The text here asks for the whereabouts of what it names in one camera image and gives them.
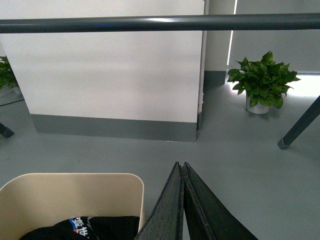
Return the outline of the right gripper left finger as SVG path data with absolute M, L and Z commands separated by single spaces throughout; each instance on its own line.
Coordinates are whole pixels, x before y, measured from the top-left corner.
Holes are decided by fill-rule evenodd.
M 161 194 L 137 240 L 181 240 L 184 225 L 184 178 L 175 162 Z

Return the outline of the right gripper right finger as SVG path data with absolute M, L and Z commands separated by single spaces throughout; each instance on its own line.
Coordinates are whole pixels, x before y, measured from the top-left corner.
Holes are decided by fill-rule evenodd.
M 184 211 L 191 240 L 256 240 L 187 162 L 183 165 Z

